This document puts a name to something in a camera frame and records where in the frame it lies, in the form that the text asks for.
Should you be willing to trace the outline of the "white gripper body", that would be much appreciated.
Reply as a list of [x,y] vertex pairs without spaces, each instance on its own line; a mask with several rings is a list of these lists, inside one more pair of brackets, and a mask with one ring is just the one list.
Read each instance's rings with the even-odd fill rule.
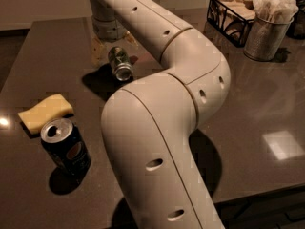
[[124,37],[127,30],[116,14],[115,0],[90,0],[92,25],[96,36],[106,42],[115,42]]

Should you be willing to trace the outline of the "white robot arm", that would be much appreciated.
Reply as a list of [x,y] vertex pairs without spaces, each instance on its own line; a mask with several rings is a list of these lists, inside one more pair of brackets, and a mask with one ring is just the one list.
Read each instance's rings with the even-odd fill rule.
[[189,136],[228,94],[226,58],[152,0],[91,0],[91,10],[99,38],[129,31],[163,68],[117,90],[101,115],[105,149],[138,229],[225,229]]

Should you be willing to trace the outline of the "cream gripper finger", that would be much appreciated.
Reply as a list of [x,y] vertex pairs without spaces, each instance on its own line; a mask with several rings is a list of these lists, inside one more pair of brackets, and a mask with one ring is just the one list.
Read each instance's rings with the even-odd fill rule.
[[97,36],[91,41],[91,62],[94,66],[101,66],[105,58],[106,46]]
[[123,38],[131,45],[134,45],[135,47],[138,46],[136,39],[133,37],[133,35],[129,31],[125,32]]

